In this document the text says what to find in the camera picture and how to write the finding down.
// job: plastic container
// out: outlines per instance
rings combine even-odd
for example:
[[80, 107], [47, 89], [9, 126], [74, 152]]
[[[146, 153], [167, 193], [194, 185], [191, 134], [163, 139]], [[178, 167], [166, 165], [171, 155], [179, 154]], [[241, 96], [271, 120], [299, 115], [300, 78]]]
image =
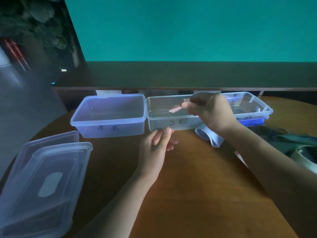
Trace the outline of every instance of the plastic container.
[[144, 133], [145, 114], [143, 94], [88, 96], [70, 124], [84, 138], [140, 135]]
[[39, 150], [40, 148], [44, 148], [47, 146], [57, 145], [57, 144], [66, 144], [66, 143], [76, 143], [79, 142], [79, 132], [78, 131], [71, 131], [67, 133], [62, 133], [58, 135], [53, 135], [49, 137], [45, 137], [42, 139], [30, 141], [26, 143], [20, 153], [18, 154], [10, 174], [7, 178], [5, 187], [3, 191], [5, 192], [6, 189], [10, 187], [10, 183], [13, 179], [19, 176], [21, 170], [26, 166], [26, 164], [30, 161], [33, 154]]
[[92, 149], [89, 142], [38, 149], [0, 196], [0, 237], [63, 236], [72, 225]]
[[[248, 126], [264, 124], [273, 110], [262, 100], [248, 92], [225, 93], [233, 114], [240, 122]], [[170, 113], [169, 109], [180, 105], [191, 95], [159, 96], [146, 99], [146, 117], [151, 131], [157, 128], [171, 127], [174, 130], [197, 128], [202, 124], [198, 116], [188, 115], [186, 110]]]

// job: right hand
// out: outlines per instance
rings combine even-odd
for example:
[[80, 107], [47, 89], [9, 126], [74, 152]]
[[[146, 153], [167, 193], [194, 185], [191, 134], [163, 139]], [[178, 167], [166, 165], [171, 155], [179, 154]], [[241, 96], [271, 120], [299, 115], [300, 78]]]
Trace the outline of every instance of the right hand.
[[198, 115], [210, 130], [220, 136], [238, 123], [225, 96], [219, 93], [192, 95], [189, 102], [182, 103], [182, 108], [189, 114]]

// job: white cloth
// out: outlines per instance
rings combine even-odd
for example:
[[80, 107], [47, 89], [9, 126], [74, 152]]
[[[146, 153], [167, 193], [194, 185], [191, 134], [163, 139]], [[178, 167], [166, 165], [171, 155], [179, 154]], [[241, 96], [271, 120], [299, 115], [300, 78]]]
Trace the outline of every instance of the white cloth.
[[198, 128], [195, 129], [196, 134], [203, 138], [204, 140], [210, 140], [210, 143], [213, 147], [219, 148], [223, 143], [224, 138], [217, 135], [215, 132], [211, 131], [207, 128], [206, 125], [202, 124]]

